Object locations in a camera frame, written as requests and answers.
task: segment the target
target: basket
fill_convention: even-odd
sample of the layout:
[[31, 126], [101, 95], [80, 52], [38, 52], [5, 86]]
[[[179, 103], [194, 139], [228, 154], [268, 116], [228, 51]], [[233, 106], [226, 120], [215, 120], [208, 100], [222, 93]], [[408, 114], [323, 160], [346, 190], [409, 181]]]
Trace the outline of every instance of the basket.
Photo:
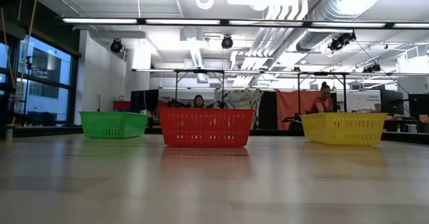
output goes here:
[[377, 145], [386, 113], [301, 115], [306, 138], [324, 144]]
[[145, 133], [148, 115], [123, 112], [80, 112], [85, 137], [121, 139]]
[[240, 148], [247, 144], [253, 109], [159, 108], [164, 142], [174, 147]]

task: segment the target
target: red shirt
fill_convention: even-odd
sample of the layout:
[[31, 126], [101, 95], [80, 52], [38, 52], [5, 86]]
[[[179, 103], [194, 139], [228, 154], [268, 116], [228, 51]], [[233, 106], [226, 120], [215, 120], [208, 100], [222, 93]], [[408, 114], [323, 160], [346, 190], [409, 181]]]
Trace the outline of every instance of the red shirt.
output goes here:
[[325, 113], [332, 113], [334, 110], [334, 101], [331, 98], [328, 98], [328, 106], [326, 106], [325, 102], [323, 101], [322, 97], [317, 97], [314, 101], [313, 104], [311, 104], [311, 109], [310, 109], [310, 113], [319, 113], [319, 111], [317, 110], [316, 104], [320, 103], [323, 107], [323, 111]]

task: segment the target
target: green basket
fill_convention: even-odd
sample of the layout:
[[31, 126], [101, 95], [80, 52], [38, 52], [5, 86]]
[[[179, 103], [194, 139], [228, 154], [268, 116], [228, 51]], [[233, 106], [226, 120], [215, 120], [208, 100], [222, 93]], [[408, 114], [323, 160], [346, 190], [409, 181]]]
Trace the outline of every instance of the green basket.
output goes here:
[[121, 139], [145, 133], [149, 115], [124, 112], [80, 112], [85, 137]]

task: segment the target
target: yellow basket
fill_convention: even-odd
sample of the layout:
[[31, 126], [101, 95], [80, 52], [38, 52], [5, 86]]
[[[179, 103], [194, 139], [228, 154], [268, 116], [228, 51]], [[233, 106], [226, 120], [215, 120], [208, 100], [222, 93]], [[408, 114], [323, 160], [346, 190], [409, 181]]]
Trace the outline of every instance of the yellow basket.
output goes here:
[[386, 113], [318, 113], [302, 115], [306, 138], [324, 144], [377, 145]]

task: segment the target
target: woman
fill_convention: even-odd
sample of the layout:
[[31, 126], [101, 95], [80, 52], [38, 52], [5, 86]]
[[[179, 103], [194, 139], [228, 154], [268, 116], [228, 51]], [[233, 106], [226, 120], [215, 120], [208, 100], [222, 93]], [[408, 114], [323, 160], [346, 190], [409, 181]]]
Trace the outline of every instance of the woman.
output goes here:
[[197, 95], [194, 98], [194, 108], [204, 108], [204, 99], [201, 95]]
[[313, 101], [310, 113], [332, 113], [333, 108], [334, 101], [330, 97], [330, 87], [326, 82], [323, 82], [320, 88], [320, 96]]

